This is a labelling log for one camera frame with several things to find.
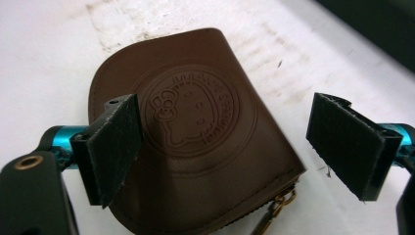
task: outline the embossed logo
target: embossed logo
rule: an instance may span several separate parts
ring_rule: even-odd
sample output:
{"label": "embossed logo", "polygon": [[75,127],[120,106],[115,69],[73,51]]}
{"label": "embossed logo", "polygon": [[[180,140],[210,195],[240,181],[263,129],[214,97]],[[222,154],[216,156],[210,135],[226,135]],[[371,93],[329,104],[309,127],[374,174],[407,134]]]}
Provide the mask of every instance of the embossed logo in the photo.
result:
{"label": "embossed logo", "polygon": [[177,156],[195,156],[218,146],[233,129],[239,112],[234,88],[205,67],[160,75],[146,99],[150,144]]}

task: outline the white table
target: white table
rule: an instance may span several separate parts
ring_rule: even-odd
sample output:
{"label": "white table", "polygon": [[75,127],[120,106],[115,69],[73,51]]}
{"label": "white table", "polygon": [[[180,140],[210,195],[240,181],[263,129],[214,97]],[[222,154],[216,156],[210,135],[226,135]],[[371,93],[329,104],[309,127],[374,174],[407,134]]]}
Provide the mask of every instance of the white table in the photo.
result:
{"label": "white table", "polygon": [[[87,124],[89,85],[111,54],[201,27],[222,30],[307,168],[268,234],[397,234],[409,174],[392,168],[378,202],[359,202],[326,176],[305,132],[314,92],[350,100],[375,122],[415,125],[415,75],[314,1],[2,1],[0,167],[50,126]],[[89,206],[77,170],[64,179],[81,234],[130,234],[108,209]],[[263,213],[215,234],[249,234]]]}

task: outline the zipper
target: zipper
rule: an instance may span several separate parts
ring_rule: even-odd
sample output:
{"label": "zipper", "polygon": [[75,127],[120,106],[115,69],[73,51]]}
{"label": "zipper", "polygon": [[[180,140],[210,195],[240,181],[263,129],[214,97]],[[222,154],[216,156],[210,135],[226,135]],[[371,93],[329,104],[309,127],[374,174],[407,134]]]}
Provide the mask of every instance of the zipper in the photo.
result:
{"label": "zipper", "polygon": [[295,185],[287,188],[277,195],[268,208],[268,212],[262,217],[252,235],[262,235],[266,232],[272,220],[278,216],[284,206],[290,204],[296,198]]}

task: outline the brown leather wallet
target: brown leather wallet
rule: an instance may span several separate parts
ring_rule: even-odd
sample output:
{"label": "brown leather wallet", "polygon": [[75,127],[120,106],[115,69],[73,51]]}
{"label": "brown leather wallet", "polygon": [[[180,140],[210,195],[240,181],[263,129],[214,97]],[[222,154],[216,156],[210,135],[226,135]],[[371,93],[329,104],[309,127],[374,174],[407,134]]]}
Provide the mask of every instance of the brown leather wallet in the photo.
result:
{"label": "brown leather wallet", "polygon": [[89,120],[138,95],[145,142],[110,205],[137,234],[208,234],[291,187],[304,167],[223,34],[132,44],[98,69]]}

